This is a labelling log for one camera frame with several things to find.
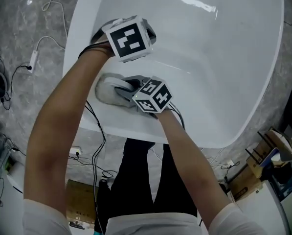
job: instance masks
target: black cable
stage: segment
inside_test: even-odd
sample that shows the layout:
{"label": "black cable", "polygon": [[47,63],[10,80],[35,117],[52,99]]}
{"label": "black cable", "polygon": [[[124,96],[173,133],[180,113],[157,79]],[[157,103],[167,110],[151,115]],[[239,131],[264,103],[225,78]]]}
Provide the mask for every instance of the black cable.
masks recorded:
{"label": "black cable", "polygon": [[[7,99],[6,97],[4,97],[4,98],[1,99],[1,102],[2,102],[2,104],[3,104],[3,107],[4,107],[7,111],[11,109],[11,98],[12,98],[12,83],[13,83],[13,77],[14,77],[15,73],[17,72],[17,70],[18,70],[19,68],[24,68],[24,67],[27,68],[28,70],[31,70],[31,69],[32,69],[31,66],[26,66],[26,65],[19,65],[19,66],[17,66],[17,67],[15,68],[13,74],[12,74],[12,77],[11,77],[11,82],[10,82],[10,95],[8,94],[8,92],[6,92],[6,94],[7,94],[8,97],[9,97],[9,99]],[[9,107],[5,107],[5,105],[4,105],[4,101],[9,102]]]}
{"label": "black cable", "polygon": [[100,131],[101,131],[101,134],[102,134],[102,137],[103,137],[103,141],[101,143],[101,145],[98,147],[98,149],[95,151],[95,153],[92,155],[91,157],[91,163],[92,163],[92,169],[93,169],[93,200],[94,200],[94,203],[95,203],[95,210],[96,210],[96,213],[97,213],[97,219],[98,219],[98,223],[99,223],[99,226],[101,228],[101,230],[103,231],[102,229],[102,226],[101,226],[101,223],[100,223],[100,220],[99,220],[99,214],[98,214],[98,205],[97,205],[97,201],[96,201],[96,196],[95,196],[95,192],[96,192],[96,184],[97,184],[97,157],[99,155],[99,153],[101,152],[102,148],[104,147],[105,143],[106,143],[106,137],[105,137],[105,134],[102,130],[102,127],[101,127],[101,124],[99,122],[99,119],[97,117],[97,115],[95,114],[95,112],[93,111],[92,109],[92,106],[89,104],[89,102],[86,100],[86,103],[88,104],[89,107],[87,107],[85,105],[85,108],[94,116],[94,118],[96,119],[97,121],[97,124],[100,128]]}
{"label": "black cable", "polygon": [[288,24],[289,26],[292,26],[292,23],[288,23],[286,21],[284,21],[285,24]]}
{"label": "black cable", "polygon": [[108,42],[109,42],[109,41],[104,41],[104,42],[101,42],[101,43],[98,43],[98,44],[92,44],[92,45],[87,46],[87,47],[86,47],[86,48],[85,48],[85,49],[79,54],[78,58],[80,58],[81,55],[83,55],[85,52],[90,51],[90,50],[94,50],[94,49],[96,49],[96,48],[105,49],[105,50],[110,51],[110,52],[113,53],[113,50],[112,50],[111,47],[108,47],[108,46],[100,46],[100,45],[106,44],[106,43],[108,43]]}
{"label": "black cable", "polygon": [[21,152],[24,156],[26,156],[26,154],[24,154],[14,143],[13,143],[13,141],[9,138],[9,137],[7,137],[5,134],[3,134],[4,136],[5,136],[5,138],[7,139],[6,141],[8,141],[8,140],[10,140],[10,142],[12,143],[12,148],[11,148],[11,150],[15,150],[15,151],[19,151],[19,152]]}
{"label": "black cable", "polygon": [[176,112],[176,114],[179,116],[179,118],[180,118],[180,121],[181,121],[181,125],[182,125],[182,127],[183,127],[183,129],[184,130],[186,130],[185,129],[185,123],[184,123],[184,119],[183,119],[183,117],[181,116],[181,114],[171,105],[171,104],[169,104],[169,106],[170,106],[170,108],[166,108],[167,110],[170,110],[170,111],[173,111],[173,112]]}
{"label": "black cable", "polygon": [[[82,165],[93,165],[93,164],[84,164],[83,162],[80,161],[80,159],[88,159],[88,158],[78,158],[77,159],[77,158],[74,158],[74,157],[69,156],[68,159],[76,160],[77,162],[79,162]],[[97,168],[99,168],[100,170],[102,170],[102,175],[103,175],[104,178],[113,178],[114,176],[110,172],[115,172],[115,173],[118,174],[118,172],[115,171],[115,170],[105,170],[105,169],[103,169],[103,168],[101,168],[101,167],[99,167],[99,166],[97,166],[95,164],[94,164],[94,166],[96,166]]]}
{"label": "black cable", "polygon": [[234,166],[239,166],[239,165],[240,165],[240,162],[238,161],[236,164],[234,164],[234,165],[230,165],[229,168],[224,168],[223,165],[221,166],[221,169],[222,169],[222,170],[227,170],[227,172],[226,172],[226,174],[225,174],[225,176],[224,176],[224,181],[225,181],[225,183],[228,184],[228,178],[227,178],[227,175],[228,175],[229,170],[231,170]]}
{"label": "black cable", "polygon": [[2,179],[2,182],[3,182],[2,191],[1,191],[1,195],[0,195],[0,200],[1,200],[2,195],[3,195],[3,190],[4,190],[4,178],[0,178],[0,179]]}

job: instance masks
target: electrical cable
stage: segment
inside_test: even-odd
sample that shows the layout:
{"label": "electrical cable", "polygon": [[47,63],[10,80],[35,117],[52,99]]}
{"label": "electrical cable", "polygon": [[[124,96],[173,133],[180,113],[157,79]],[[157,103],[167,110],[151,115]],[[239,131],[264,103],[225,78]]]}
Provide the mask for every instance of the electrical cable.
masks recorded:
{"label": "electrical cable", "polygon": [[183,129],[186,130],[186,129],[185,129],[185,122],[184,122],[184,119],[183,119],[181,113],[177,110],[177,108],[174,108],[175,106],[174,106],[172,103],[169,103],[169,106],[170,106],[170,108],[166,108],[166,109],[167,109],[167,110],[170,110],[170,111],[173,111],[173,112],[176,112],[176,114],[177,114],[177,115],[179,116],[179,118],[180,118],[181,125],[182,125]]}
{"label": "electrical cable", "polygon": [[13,141],[9,138],[9,137],[7,137],[5,134],[3,134],[4,135],[4,137],[6,138],[6,141],[8,141],[8,140],[10,140],[10,142],[12,143],[12,148],[11,148],[11,150],[14,150],[14,151],[19,151],[19,152],[21,152],[24,156],[26,156],[26,154],[24,154],[14,143],[13,143]]}
{"label": "electrical cable", "polygon": [[219,153],[215,156],[215,158],[207,158],[207,159],[212,159],[212,162],[210,163],[210,165],[211,165],[213,162],[217,162],[217,161],[216,161],[217,157],[220,156],[221,153],[222,153],[223,151],[225,151],[225,149],[226,149],[226,147],[222,148],[222,149],[219,151]]}
{"label": "electrical cable", "polygon": [[1,195],[0,195],[0,200],[1,200],[2,195],[3,195],[3,190],[4,190],[4,178],[0,178],[0,179],[2,179],[2,182],[3,182],[2,191],[1,191]]}
{"label": "electrical cable", "polygon": [[99,50],[98,48],[100,49],[105,49],[111,53],[113,53],[113,50],[111,47],[108,47],[108,46],[100,46],[102,44],[106,44],[108,43],[109,41],[103,41],[103,42],[98,42],[98,43],[95,43],[95,44],[92,44],[92,45],[89,45],[87,46],[78,56],[78,58],[80,58],[85,52],[87,51],[90,51],[90,50],[96,50],[96,51],[100,51],[100,52],[103,52],[105,53],[106,55],[108,55],[106,52],[102,51],[102,50]]}
{"label": "electrical cable", "polygon": [[236,164],[234,164],[234,165],[229,166],[228,168],[222,168],[222,166],[221,166],[221,169],[222,169],[222,170],[226,170],[226,169],[227,169],[227,172],[226,172],[226,174],[225,174],[225,176],[224,176],[224,181],[225,181],[225,183],[228,184],[228,178],[227,178],[227,175],[228,175],[229,170],[232,169],[233,167],[235,167],[235,166],[239,166],[239,165],[240,165],[240,161],[238,161],[238,162],[237,162]]}
{"label": "electrical cable", "polygon": [[[74,158],[74,157],[69,156],[68,159],[76,160],[77,162],[80,163],[80,164],[73,164],[73,165],[72,164],[71,165],[69,164],[68,166],[81,166],[81,167],[85,167],[85,166],[88,166],[88,165],[93,165],[91,163],[90,164],[84,164],[83,162],[80,161],[80,159],[90,160],[88,158],[78,158],[77,159],[77,158]],[[113,178],[114,176],[110,172],[118,173],[115,170],[105,170],[105,169],[103,169],[103,168],[101,168],[99,166],[97,166],[97,168],[100,169],[100,170],[102,170],[102,175],[103,175],[104,178]]]}
{"label": "electrical cable", "polygon": [[226,165],[221,164],[221,163],[219,163],[219,162],[216,161],[216,158],[220,155],[221,151],[224,150],[224,149],[225,149],[225,148],[221,149],[220,152],[219,152],[219,154],[218,154],[215,158],[206,158],[207,160],[208,160],[208,159],[212,159],[212,162],[210,162],[210,165],[212,165],[213,162],[218,163],[218,165],[216,165],[216,166],[211,166],[211,168],[217,168],[217,167],[220,167],[220,166],[226,166]]}
{"label": "electrical cable", "polygon": [[[6,98],[6,97],[1,98],[1,102],[2,102],[2,104],[3,104],[3,107],[4,107],[7,111],[10,110],[10,108],[11,108],[11,98],[12,98],[12,83],[13,83],[13,77],[14,77],[15,73],[18,71],[19,68],[24,68],[24,67],[27,68],[28,70],[31,70],[31,69],[32,69],[31,66],[26,66],[26,65],[19,65],[19,66],[17,66],[17,67],[15,68],[15,70],[14,70],[12,76],[11,76],[11,82],[10,82],[10,95],[9,95],[8,92],[6,92],[6,94],[8,95],[9,98]],[[9,107],[8,107],[8,108],[5,107],[5,105],[4,105],[4,101],[9,102]]]}
{"label": "electrical cable", "polygon": [[104,235],[103,234],[102,225],[101,225],[101,222],[100,222],[100,219],[99,219],[98,205],[97,205],[97,201],[96,201],[96,184],[97,184],[97,160],[96,159],[97,159],[99,153],[101,152],[102,148],[104,147],[104,145],[106,143],[106,137],[105,137],[105,134],[104,134],[103,129],[101,127],[101,124],[99,122],[99,119],[98,119],[97,115],[95,114],[95,112],[92,109],[92,106],[89,104],[89,102],[87,100],[86,100],[86,103],[88,104],[88,106],[85,105],[85,108],[96,119],[98,127],[100,128],[100,131],[101,131],[101,134],[102,134],[102,138],[103,138],[103,141],[102,141],[101,145],[98,147],[98,149],[94,152],[94,154],[91,157],[91,163],[92,163],[92,169],[93,169],[93,200],[94,200],[94,203],[95,203],[95,210],[96,210],[96,213],[97,213],[97,219],[98,219],[98,223],[99,223],[99,226],[100,226],[100,229],[101,229],[101,233],[102,233],[102,235]]}
{"label": "electrical cable", "polygon": [[284,21],[285,24],[288,24],[289,26],[292,26],[292,23],[288,23],[286,21]]}
{"label": "electrical cable", "polygon": [[[63,15],[64,31],[65,31],[65,33],[66,33],[66,39],[67,39],[67,26],[66,26],[66,18],[65,18],[65,15],[64,15],[63,4],[60,3],[60,2],[56,2],[56,1],[50,0],[49,2],[46,2],[46,3],[42,6],[42,11],[44,11],[44,12],[47,11],[52,3],[59,4],[59,5],[61,6],[61,9],[62,9],[62,15]],[[64,48],[62,45],[60,45],[60,44],[59,44],[59,43],[58,43],[53,37],[50,37],[50,36],[43,36],[43,37],[41,37],[40,40],[37,42],[37,45],[36,45],[36,51],[38,50],[38,47],[39,47],[39,44],[40,44],[41,40],[44,39],[44,38],[49,38],[49,39],[53,40],[53,41],[55,42],[55,44],[56,44],[59,48],[65,50],[65,48]]]}

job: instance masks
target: white cable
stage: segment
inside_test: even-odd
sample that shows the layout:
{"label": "white cable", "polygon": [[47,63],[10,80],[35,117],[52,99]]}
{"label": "white cable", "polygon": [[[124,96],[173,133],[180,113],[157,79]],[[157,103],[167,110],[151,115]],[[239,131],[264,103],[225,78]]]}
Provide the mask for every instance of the white cable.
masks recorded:
{"label": "white cable", "polygon": [[152,151],[153,154],[155,154],[155,156],[162,162],[162,157],[160,157],[153,148],[150,148],[150,150]]}
{"label": "white cable", "polygon": [[226,168],[228,168],[228,166],[227,166],[226,164],[221,164],[221,163],[219,163],[219,162],[216,161],[217,157],[218,157],[219,155],[221,155],[221,153],[222,153],[225,149],[226,149],[226,147],[222,148],[222,149],[219,151],[218,155],[215,156],[215,158],[206,158],[207,160],[208,160],[208,159],[212,159],[212,161],[210,162],[210,165],[212,165],[213,162],[216,162],[216,163],[218,164],[218,165],[216,165],[216,166],[211,166],[212,168],[216,168],[216,167],[220,167],[220,166],[225,166]]}
{"label": "white cable", "polygon": [[88,166],[89,164],[69,164],[68,166],[80,166],[80,167],[85,167],[85,166]]}
{"label": "white cable", "polygon": [[66,50],[63,46],[59,45],[58,42],[57,42],[53,37],[50,37],[50,36],[43,36],[43,37],[38,41],[38,43],[37,43],[37,45],[36,45],[36,50],[38,50],[39,43],[40,43],[40,41],[41,41],[42,39],[44,39],[44,38],[52,39],[52,40],[55,42],[55,44],[56,44],[59,48],[61,48],[61,49],[63,49],[63,50]]}
{"label": "white cable", "polygon": [[[60,2],[56,2],[56,1],[52,1],[52,0],[50,0],[49,2],[46,2],[46,3],[42,6],[42,11],[44,11],[44,12],[47,11],[52,3],[56,3],[56,4],[61,5],[61,8],[62,8],[62,15],[63,15],[64,31],[65,31],[65,33],[66,33],[66,38],[67,38],[67,26],[66,26],[66,18],[65,18],[65,15],[64,15],[63,4],[61,4]],[[37,45],[36,45],[36,50],[38,50],[38,47],[39,47],[40,41],[41,41],[42,39],[44,39],[44,38],[52,39],[52,40],[55,42],[55,44],[56,44],[59,48],[65,50],[65,48],[64,48],[62,45],[58,44],[58,42],[57,42],[53,37],[50,37],[50,36],[43,36],[43,37],[38,41],[38,43],[37,43]]]}
{"label": "white cable", "polygon": [[80,160],[80,159],[82,159],[82,160],[89,160],[90,161],[90,163],[89,164],[69,164],[68,166],[80,166],[80,167],[85,167],[85,166],[88,166],[88,165],[91,165],[91,159],[88,159],[88,158],[78,158],[78,160]]}

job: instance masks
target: bathtub basin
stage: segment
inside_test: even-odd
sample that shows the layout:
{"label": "bathtub basin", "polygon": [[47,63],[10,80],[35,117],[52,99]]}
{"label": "bathtub basin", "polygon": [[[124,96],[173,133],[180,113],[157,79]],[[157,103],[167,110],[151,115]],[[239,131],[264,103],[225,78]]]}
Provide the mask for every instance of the bathtub basin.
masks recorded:
{"label": "bathtub basin", "polygon": [[[63,76],[101,25],[132,15],[147,19],[155,31],[154,53],[128,63],[110,59],[99,76],[113,72],[160,77],[168,83],[186,131],[198,146],[221,148],[233,143],[272,75],[284,0],[78,0]],[[167,143],[157,120],[99,102],[94,94],[97,80],[88,100],[105,133]],[[99,131],[86,110],[80,127]]]}

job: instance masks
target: forearm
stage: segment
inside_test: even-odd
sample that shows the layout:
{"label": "forearm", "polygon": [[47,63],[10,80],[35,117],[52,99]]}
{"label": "forearm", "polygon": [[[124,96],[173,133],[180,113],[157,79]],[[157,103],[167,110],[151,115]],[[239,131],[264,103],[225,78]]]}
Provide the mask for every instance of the forearm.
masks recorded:
{"label": "forearm", "polygon": [[175,164],[183,181],[187,185],[217,185],[213,170],[196,144],[190,139],[171,111],[164,111],[159,120],[168,139]]}
{"label": "forearm", "polygon": [[28,158],[67,159],[90,88],[107,60],[104,53],[88,51],[64,76],[36,119],[28,143]]}
{"label": "forearm", "polygon": [[230,203],[200,149],[171,111],[158,114],[176,168],[208,228],[213,218]]}

